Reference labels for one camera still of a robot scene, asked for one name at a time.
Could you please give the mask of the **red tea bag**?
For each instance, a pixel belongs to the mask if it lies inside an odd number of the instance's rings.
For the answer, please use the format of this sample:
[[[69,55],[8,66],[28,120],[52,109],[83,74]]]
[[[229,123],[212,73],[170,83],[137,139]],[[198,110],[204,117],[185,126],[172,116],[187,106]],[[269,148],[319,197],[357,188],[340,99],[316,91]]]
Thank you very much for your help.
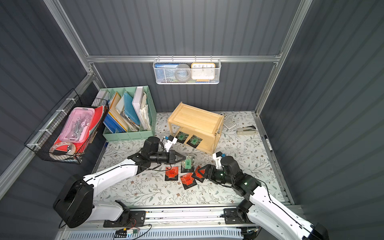
[[[200,183],[203,183],[205,180],[205,171],[205,168],[198,166],[195,172],[192,174],[192,178],[194,178],[196,181],[199,181]]]
[[[179,179],[179,167],[166,167],[165,181],[177,181]]]
[[[193,173],[187,173],[180,177],[182,185],[185,190],[190,189],[197,185],[196,180],[192,177]]]

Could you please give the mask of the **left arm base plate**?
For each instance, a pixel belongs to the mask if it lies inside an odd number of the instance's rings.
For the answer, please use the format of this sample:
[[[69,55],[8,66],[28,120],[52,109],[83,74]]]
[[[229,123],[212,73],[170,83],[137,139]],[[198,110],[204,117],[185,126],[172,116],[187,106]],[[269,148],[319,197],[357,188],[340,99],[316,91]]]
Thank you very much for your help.
[[[142,227],[145,223],[146,211],[124,211],[116,221],[105,220],[104,228]]]

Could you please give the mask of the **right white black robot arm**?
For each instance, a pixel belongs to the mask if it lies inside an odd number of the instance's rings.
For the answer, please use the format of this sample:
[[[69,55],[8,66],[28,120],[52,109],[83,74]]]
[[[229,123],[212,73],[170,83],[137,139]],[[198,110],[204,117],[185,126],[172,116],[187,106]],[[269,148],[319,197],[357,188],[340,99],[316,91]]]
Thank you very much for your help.
[[[260,180],[244,173],[233,157],[222,155],[215,162],[201,167],[198,173],[244,198],[237,206],[241,222],[252,222],[279,240],[329,239],[323,225],[312,224],[276,200]]]

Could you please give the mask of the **red tea bag bottom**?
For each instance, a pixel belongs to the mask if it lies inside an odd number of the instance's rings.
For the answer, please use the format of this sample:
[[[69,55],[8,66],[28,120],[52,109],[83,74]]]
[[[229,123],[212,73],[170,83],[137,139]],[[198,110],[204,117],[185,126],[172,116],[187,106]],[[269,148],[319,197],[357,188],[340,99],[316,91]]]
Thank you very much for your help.
[[[196,180],[192,177],[193,173],[187,173],[180,177],[182,185],[185,190],[190,189],[197,185]]]

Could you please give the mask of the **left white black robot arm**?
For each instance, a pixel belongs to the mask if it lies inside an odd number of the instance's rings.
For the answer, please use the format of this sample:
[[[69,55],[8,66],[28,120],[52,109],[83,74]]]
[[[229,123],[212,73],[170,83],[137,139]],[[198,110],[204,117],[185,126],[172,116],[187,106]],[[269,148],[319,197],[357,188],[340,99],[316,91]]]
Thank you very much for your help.
[[[137,153],[121,163],[100,172],[71,176],[56,198],[53,208],[69,228],[76,228],[89,221],[104,221],[105,227],[137,227],[138,221],[121,201],[98,201],[97,195],[105,189],[143,171],[151,171],[151,164],[172,166],[184,161],[186,156],[171,149],[178,140],[172,136],[163,143],[157,137],[149,137]]]

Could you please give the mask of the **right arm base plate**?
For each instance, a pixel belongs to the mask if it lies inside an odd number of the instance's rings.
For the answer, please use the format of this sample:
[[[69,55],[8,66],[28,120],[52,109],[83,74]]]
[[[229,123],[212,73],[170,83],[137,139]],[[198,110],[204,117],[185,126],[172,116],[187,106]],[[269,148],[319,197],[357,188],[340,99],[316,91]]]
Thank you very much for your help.
[[[239,208],[226,208],[221,217],[225,219],[227,225],[250,223],[247,214]]]

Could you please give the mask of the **green tea bag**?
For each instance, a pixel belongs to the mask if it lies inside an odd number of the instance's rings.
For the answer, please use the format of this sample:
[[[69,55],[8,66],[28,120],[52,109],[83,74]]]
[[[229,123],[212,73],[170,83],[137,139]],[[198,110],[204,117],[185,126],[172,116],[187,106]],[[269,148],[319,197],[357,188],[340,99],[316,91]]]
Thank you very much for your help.
[[[177,142],[184,144],[187,138],[189,137],[189,134],[179,131],[176,135]]]
[[[195,171],[194,158],[186,158],[181,162],[181,173],[193,173]]]
[[[196,135],[192,135],[192,137],[187,141],[187,145],[196,149],[199,146],[199,144],[202,142],[202,140],[203,140],[202,138]]]

